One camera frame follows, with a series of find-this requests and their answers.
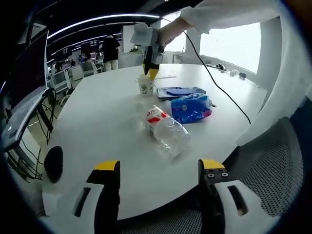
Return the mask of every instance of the paper cup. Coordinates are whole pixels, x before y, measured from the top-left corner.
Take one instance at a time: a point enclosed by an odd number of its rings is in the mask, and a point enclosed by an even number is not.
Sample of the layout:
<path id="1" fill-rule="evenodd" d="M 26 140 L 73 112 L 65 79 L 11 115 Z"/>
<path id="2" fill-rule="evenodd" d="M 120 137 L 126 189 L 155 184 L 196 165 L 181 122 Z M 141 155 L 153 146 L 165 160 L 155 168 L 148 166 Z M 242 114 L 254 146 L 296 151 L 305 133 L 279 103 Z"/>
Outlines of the paper cup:
<path id="1" fill-rule="evenodd" d="M 140 75 L 137 78 L 137 83 L 140 89 L 140 93 L 144 96 L 151 96 L 154 92 L 154 80 L 151 80 L 149 76 L 145 76 L 144 74 Z"/>

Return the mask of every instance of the white table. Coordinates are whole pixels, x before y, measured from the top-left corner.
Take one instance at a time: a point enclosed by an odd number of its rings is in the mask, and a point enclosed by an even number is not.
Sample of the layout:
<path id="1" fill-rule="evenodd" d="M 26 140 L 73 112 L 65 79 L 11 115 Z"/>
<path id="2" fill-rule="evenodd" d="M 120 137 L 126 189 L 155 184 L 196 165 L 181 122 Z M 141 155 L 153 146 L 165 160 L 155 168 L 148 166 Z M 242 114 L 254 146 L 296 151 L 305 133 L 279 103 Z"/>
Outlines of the white table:
<path id="1" fill-rule="evenodd" d="M 266 91 L 248 80 L 209 68 L 216 82 L 255 119 Z M 191 148 L 171 158 L 139 122 L 138 102 L 163 106 L 155 96 L 139 95 L 135 78 L 142 67 L 130 67 L 84 78 L 64 106 L 51 134 L 49 148 L 61 146 L 63 174 L 57 184 L 43 183 L 45 194 L 62 194 L 86 181 L 93 167 L 120 160 L 121 188 L 118 219 L 152 211 L 197 185 L 198 160 L 223 162 L 236 147 L 235 140 L 249 126 L 232 101 L 212 82 L 202 65 L 162 64 L 156 86 L 198 86 L 217 106 L 210 117 L 185 124 Z"/>

